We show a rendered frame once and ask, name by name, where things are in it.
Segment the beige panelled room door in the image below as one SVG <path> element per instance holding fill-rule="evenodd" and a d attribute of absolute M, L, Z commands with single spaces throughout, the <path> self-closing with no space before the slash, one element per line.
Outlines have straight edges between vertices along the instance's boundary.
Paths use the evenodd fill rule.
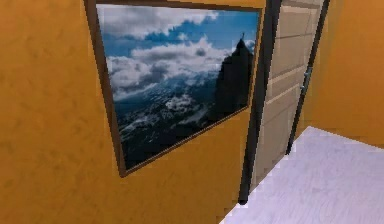
<path fill-rule="evenodd" d="M 330 0 L 267 0 L 238 203 L 292 148 Z"/>

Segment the framed mountain and clouds picture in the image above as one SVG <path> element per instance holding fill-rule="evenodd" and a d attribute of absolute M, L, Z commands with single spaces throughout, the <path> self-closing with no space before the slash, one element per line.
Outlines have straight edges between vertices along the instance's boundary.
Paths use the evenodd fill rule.
<path fill-rule="evenodd" d="M 247 109 L 262 11 L 182 0 L 84 0 L 118 173 Z"/>

